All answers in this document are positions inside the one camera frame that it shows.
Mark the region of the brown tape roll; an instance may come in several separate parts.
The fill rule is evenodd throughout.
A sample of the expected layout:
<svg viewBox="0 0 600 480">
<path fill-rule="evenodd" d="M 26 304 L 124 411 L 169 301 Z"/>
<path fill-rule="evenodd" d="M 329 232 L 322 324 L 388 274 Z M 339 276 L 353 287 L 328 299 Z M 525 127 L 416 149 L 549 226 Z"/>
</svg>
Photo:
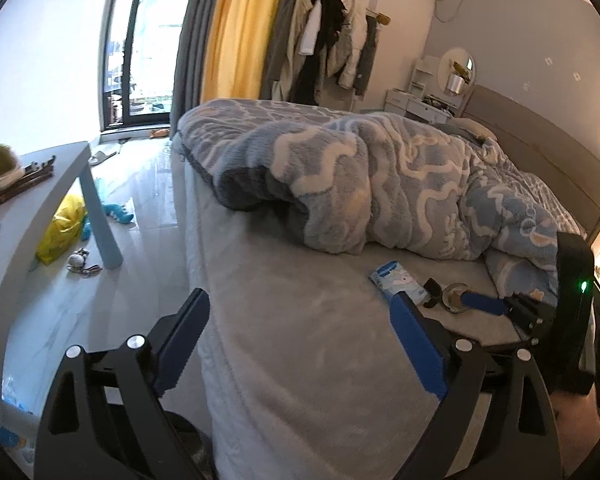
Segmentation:
<svg viewBox="0 0 600 480">
<path fill-rule="evenodd" d="M 443 289 L 442 304 L 446 310 L 452 314 L 461 314 L 468 310 L 463 304 L 462 296 L 464 292 L 468 292 L 469 287 L 463 283 L 449 284 Z"/>
</svg>

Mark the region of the blue tissue pack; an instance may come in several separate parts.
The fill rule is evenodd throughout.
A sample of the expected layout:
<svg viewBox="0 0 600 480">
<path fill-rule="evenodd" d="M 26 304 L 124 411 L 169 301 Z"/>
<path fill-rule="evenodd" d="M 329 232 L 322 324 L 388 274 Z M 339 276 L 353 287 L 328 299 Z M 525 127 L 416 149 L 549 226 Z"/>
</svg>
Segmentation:
<svg viewBox="0 0 600 480">
<path fill-rule="evenodd" d="M 396 260 L 378 266 L 370 274 L 370 280 L 388 302 L 399 292 L 405 292 L 416 306 L 429 299 L 426 289 Z"/>
</svg>

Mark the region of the black curved plastic piece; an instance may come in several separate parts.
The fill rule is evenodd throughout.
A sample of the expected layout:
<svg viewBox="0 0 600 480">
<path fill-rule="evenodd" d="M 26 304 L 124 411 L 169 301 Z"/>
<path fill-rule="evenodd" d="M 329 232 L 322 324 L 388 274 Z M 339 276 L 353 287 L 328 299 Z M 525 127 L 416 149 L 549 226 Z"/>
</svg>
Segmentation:
<svg viewBox="0 0 600 480">
<path fill-rule="evenodd" d="M 432 309 L 443 302 L 443 289 L 433 278 L 428 278 L 422 288 L 426 290 L 428 299 L 422 304 L 426 309 Z"/>
</svg>

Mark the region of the grey bed sheet mattress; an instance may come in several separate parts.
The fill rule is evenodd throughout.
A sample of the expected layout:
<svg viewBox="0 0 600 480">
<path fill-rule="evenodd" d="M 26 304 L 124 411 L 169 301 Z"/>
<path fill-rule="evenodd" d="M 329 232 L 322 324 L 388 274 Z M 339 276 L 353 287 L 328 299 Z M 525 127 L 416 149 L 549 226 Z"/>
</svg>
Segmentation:
<svg viewBox="0 0 600 480">
<path fill-rule="evenodd" d="M 481 261 L 367 245 L 329 255 L 273 211 L 229 210 L 182 155 L 174 203 L 189 281 L 208 292 L 198 352 L 223 479 L 389 479 L 437 408 L 370 280 L 397 261 L 417 281 L 494 293 Z"/>
</svg>

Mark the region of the yellow plastic bag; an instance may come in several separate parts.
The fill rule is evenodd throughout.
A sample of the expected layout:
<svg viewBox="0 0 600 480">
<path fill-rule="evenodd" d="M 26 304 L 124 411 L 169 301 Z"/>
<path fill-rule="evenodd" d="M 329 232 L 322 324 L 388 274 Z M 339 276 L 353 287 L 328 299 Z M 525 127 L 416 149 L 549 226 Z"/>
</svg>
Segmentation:
<svg viewBox="0 0 600 480">
<path fill-rule="evenodd" d="M 81 195 L 67 194 L 47 226 L 35 257 L 49 266 L 62 256 L 82 235 L 86 207 Z"/>
</svg>

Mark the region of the white dressing table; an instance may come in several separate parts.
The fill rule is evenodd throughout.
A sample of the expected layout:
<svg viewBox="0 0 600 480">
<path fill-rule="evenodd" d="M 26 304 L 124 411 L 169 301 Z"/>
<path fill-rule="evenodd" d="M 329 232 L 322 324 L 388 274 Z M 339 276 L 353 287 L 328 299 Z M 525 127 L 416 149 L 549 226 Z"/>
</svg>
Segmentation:
<svg viewBox="0 0 600 480">
<path fill-rule="evenodd" d="M 438 83 L 440 58 L 425 55 L 414 65 L 405 90 L 386 92 L 384 111 L 426 124 L 445 124 L 460 110 L 462 98 L 448 96 Z"/>
</svg>

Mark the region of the blue plush toy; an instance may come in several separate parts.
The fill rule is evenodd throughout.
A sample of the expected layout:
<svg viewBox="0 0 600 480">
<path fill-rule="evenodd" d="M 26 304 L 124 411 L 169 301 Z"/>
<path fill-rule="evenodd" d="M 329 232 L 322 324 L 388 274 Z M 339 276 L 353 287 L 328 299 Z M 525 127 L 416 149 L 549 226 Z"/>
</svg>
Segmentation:
<svg viewBox="0 0 600 480">
<path fill-rule="evenodd" d="M 104 213 L 107 217 L 113 218 L 118 223 L 126 226 L 130 224 L 134 220 L 134 214 L 129 212 L 125 206 L 120 204 L 103 204 L 102 208 L 104 208 Z M 82 221 L 82 232 L 81 232 L 81 240 L 82 242 L 87 242 L 92 235 L 92 227 L 91 220 L 88 216 L 85 216 Z"/>
</svg>

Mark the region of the light blue side table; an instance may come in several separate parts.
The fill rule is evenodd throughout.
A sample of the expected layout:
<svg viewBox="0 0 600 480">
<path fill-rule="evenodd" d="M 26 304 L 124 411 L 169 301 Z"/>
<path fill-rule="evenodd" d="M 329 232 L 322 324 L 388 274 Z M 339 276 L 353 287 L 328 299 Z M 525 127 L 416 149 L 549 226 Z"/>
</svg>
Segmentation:
<svg viewBox="0 0 600 480">
<path fill-rule="evenodd" d="M 0 428 L 18 434 L 35 431 L 38 421 L 2 400 L 8 334 L 17 316 L 17 300 L 36 246 L 74 181 L 80 182 L 102 265 L 114 270 L 123 261 L 96 191 L 88 164 L 90 157 L 90 144 L 84 141 L 23 155 L 24 162 L 46 162 L 52 158 L 54 175 L 0 207 Z"/>
</svg>

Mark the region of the round vanity mirror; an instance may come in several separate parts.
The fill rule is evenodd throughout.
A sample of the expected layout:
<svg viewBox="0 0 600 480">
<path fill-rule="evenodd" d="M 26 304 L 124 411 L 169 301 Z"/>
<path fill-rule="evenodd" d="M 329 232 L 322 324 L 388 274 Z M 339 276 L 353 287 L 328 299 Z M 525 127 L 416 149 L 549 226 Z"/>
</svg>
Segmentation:
<svg viewBox="0 0 600 480">
<path fill-rule="evenodd" d="M 476 62 L 464 48 L 449 49 L 440 58 L 438 85 L 447 96 L 462 96 L 474 83 Z"/>
</svg>

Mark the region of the dark wooden sticks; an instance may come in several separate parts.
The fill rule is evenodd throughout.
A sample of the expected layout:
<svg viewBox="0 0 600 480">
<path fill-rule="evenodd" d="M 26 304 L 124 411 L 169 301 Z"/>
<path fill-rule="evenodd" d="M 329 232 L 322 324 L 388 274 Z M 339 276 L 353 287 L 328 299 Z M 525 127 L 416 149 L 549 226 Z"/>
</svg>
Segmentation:
<svg viewBox="0 0 600 480">
<path fill-rule="evenodd" d="M 54 163 L 56 162 L 56 156 L 53 155 L 46 162 L 38 164 L 37 162 L 31 162 L 26 167 L 26 171 L 22 178 L 17 180 L 8 188 L 0 191 L 0 206 L 4 203 L 12 200 L 16 196 L 30 190 L 34 186 L 41 184 L 42 182 L 50 179 L 54 175 Z"/>
</svg>

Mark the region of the hanging clothes on rack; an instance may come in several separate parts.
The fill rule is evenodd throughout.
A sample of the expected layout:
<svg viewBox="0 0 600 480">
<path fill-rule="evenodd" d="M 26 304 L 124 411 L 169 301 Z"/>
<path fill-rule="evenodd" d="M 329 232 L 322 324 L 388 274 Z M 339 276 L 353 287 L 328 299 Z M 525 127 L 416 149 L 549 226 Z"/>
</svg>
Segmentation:
<svg viewBox="0 0 600 480">
<path fill-rule="evenodd" d="M 292 0 L 285 23 L 274 30 L 278 61 L 266 73 L 269 99 L 317 105 L 332 86 L 352 102 L 364 98 L 386 14 L 358 0 Z"/>
</svg>

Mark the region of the grey curtain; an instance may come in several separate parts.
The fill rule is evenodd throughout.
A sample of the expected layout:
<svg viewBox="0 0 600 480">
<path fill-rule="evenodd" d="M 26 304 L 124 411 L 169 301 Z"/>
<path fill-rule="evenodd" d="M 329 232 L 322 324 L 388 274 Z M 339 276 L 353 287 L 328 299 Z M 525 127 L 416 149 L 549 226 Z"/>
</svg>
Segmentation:
<svg viewBox="0 0 600 480">
<path fill-rule="evenodd" d="M 178 121 L 200 103 L 204 60 L 216 0 L 188 0 L 178 40 L 174 70 L 170 130 L 174 136 Z"/>
</svg>

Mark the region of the yellow curtain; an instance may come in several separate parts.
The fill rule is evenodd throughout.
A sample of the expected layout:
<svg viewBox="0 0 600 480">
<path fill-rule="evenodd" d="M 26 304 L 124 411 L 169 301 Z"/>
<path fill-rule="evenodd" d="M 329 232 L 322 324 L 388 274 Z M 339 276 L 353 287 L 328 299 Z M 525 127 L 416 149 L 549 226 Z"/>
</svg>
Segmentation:
<svg viewBox="0 0 600 480">
<path fill-rule="evenodd" d="M 259 96 L 278 4 L 279 0 L 216 0 L 201 102 Z"/>
</svg>

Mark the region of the black framed window door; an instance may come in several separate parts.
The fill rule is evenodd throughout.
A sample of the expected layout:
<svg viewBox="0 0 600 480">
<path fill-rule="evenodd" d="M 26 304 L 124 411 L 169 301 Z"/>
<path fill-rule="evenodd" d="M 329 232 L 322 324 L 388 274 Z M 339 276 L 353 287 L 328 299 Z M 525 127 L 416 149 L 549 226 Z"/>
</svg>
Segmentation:
<svg viewBox="0 0 600 480">
<path fill-rule="evenodd" d="M 106 0 L 100 119 L 106 131 L 165 124 L 188 0 Z"/>
</svg>

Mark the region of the keychain on floor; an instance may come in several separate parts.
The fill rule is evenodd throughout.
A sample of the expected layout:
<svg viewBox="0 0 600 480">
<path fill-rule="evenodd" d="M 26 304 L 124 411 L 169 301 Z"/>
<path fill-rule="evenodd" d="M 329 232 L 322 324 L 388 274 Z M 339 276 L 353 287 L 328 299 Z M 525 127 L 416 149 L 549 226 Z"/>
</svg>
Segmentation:
<svg viewBox="0 0 600 480">
<path fill-rule="evenodd" d="M 67 259 L 66 268 L 69 272 L 90 278 L 102 272 L 99 264 L 89 264 L 88 256 L 90 252 L 85 248 L 80 248 L 73 252 Z"/>
</svg>

